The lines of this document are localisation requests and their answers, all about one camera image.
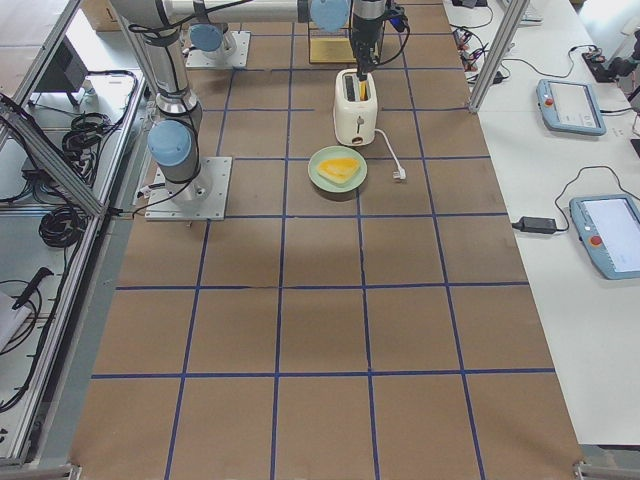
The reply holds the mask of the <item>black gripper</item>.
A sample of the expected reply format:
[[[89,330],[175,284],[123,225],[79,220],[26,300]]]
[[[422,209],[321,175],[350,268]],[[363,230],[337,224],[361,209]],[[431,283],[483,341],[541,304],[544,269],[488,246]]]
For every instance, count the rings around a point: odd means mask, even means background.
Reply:
[[[373,72],[380,64],[383,25],[386,17],[385,13],[375,19],[352,15],[350,43],[357,64],[357,78],[360,82],[364,82],[366,75]]]

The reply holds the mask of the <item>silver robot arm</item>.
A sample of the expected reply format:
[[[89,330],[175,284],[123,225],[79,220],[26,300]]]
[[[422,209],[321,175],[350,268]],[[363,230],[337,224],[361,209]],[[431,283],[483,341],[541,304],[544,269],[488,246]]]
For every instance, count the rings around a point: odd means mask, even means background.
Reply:
[[[197,23],[189,27],[191,46],[203,52],[221,51],[231,55],[236,49],[236,42],[227,23]]]
[[[378,113],[372,72],[383,64],[384,23],[405,24],[404,9],[393,1],[114,1],[126,28],[144,42],[158,90],[157,105],[166,117],[187,120],[200,104],[187,78],[181,56],[180,30],[193,21],[191,43],[211,53],[222,50],[229,22],[313,23],[327,32],[348,27],[354,69],[337,74],[333,123],[337,141],[345,146],[368,145],[375,139]]]

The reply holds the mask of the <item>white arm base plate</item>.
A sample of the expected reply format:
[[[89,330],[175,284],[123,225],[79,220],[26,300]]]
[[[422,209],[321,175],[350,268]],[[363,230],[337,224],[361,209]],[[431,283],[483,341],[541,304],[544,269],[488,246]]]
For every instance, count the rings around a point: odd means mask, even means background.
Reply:
[[[172,197],[182,185],[167,183],[159,167],[154,181],[165,186],[154,189],[144,210],[149,221],[202,221],[225,218],[232,170],[231,157],[201,157],[199,175],[185,190]]]
[[[249,31],[219,30],[203,26],[189,32],[191,47],[186,67],[191,70],[245,69],[251,38]]]

